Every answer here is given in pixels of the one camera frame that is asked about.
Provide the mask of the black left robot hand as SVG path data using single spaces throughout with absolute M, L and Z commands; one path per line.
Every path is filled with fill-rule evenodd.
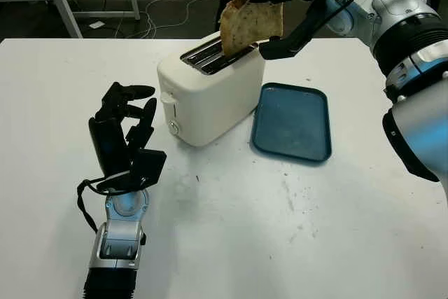
M 104 176 L 131 170 L 137 151 L 145 148 L 153 133 L 154 94 L 151 86 L 115 82 L 101 99 L 88 126 Z

